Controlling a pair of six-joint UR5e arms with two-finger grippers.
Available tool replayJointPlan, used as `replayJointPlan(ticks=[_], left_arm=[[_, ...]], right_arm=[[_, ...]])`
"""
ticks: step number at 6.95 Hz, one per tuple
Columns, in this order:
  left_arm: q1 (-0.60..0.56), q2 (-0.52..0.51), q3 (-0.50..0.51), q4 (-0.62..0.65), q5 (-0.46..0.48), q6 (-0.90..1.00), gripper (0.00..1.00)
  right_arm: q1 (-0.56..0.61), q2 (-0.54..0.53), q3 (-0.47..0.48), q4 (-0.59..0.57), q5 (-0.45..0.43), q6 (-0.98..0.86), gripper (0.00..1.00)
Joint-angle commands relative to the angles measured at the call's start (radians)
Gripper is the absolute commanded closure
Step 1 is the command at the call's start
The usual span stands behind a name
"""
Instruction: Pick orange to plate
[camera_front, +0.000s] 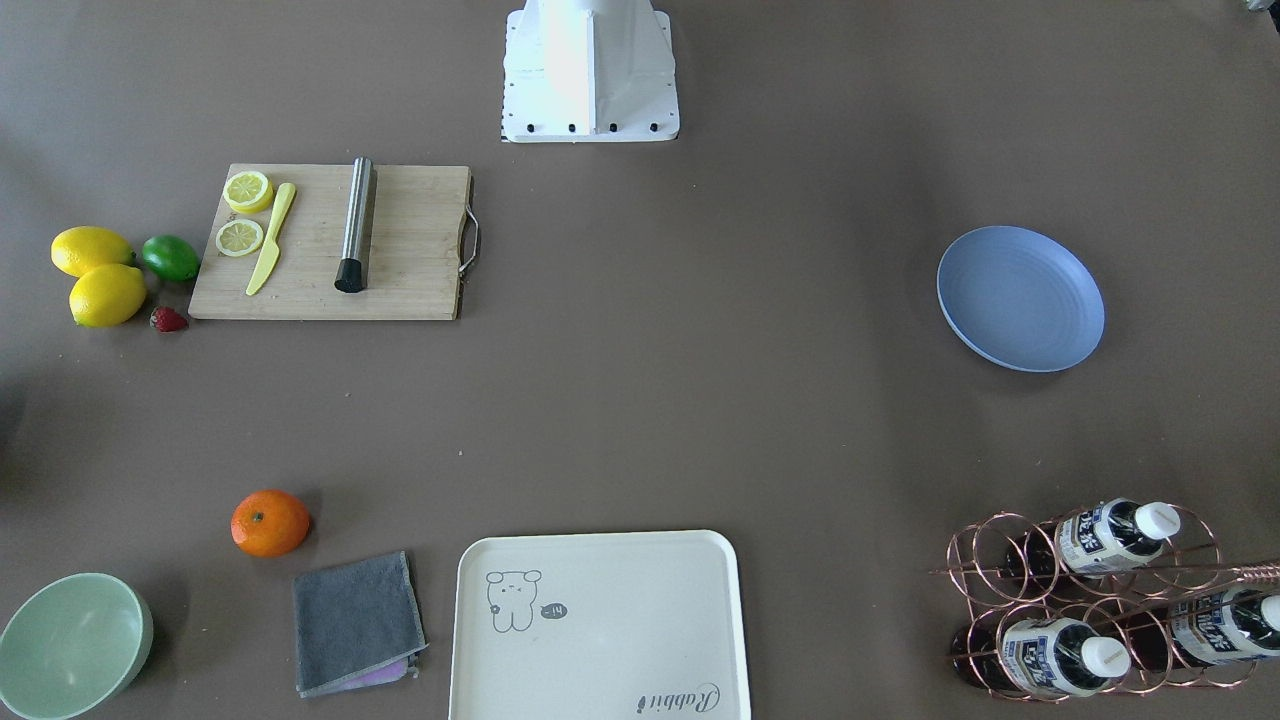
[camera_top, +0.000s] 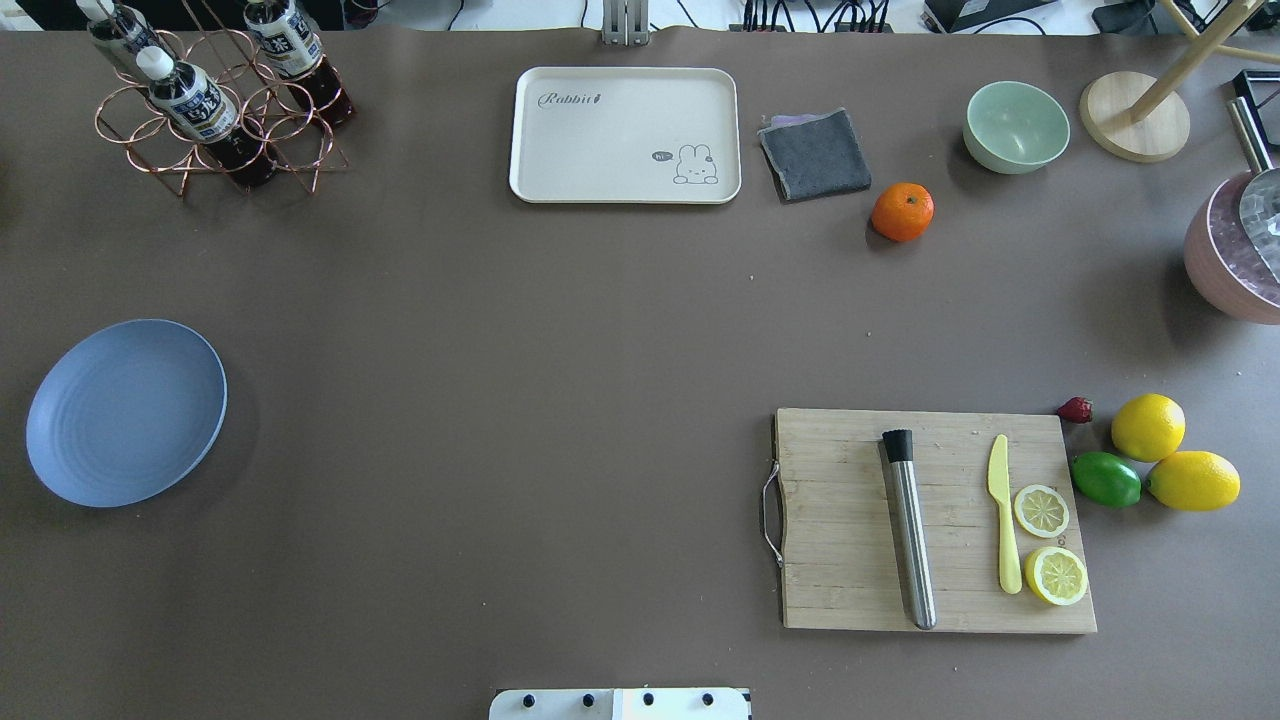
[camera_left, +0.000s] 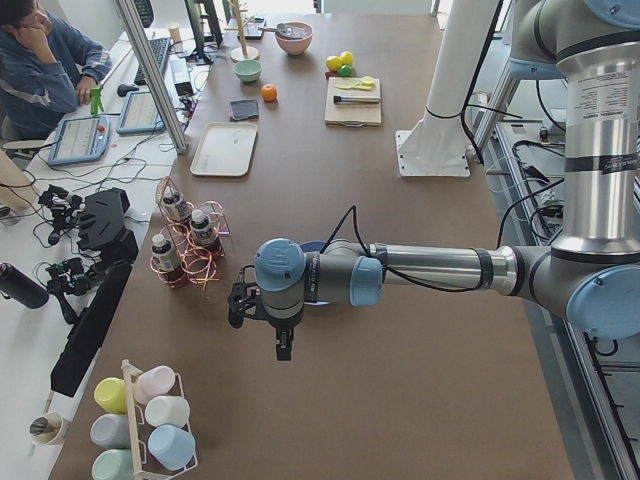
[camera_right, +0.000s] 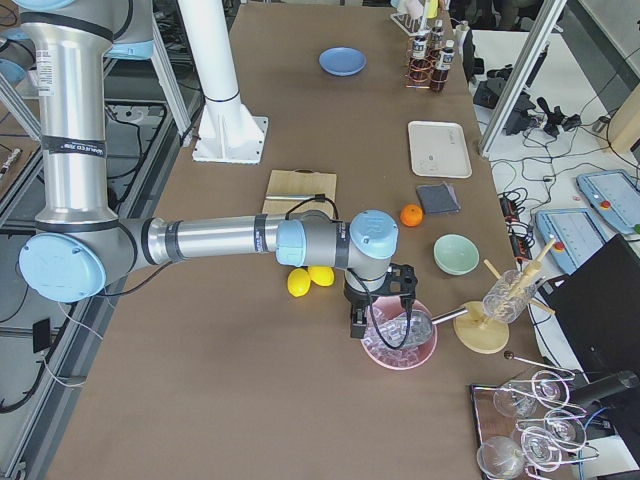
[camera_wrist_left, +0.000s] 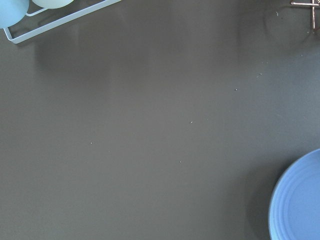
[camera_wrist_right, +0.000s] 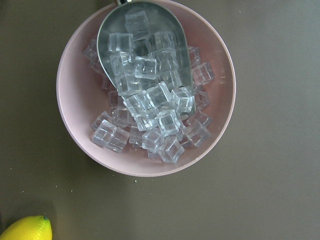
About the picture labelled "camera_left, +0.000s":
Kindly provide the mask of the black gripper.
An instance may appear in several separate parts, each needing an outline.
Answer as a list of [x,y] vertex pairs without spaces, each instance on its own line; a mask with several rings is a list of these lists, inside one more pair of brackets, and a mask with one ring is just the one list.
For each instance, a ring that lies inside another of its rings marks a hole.
[[[269,321],[270,316],[264,308],[256,281],[246,282],[246,271],[253,265],[243,266],[233,282],[227,297],[228,322],[234,329],[240,329],[245,319]],[[292,356],[294,328],[276,329],[276,358],[278,361],[290,361]]]

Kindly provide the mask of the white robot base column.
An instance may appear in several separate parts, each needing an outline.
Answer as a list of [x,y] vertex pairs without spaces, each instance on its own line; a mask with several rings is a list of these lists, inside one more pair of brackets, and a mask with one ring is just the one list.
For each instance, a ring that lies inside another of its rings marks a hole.
[[444,29],[424,115],[411,130],[396,132],[403,177],[467,177],[466,104],[503,3],[455,1]]

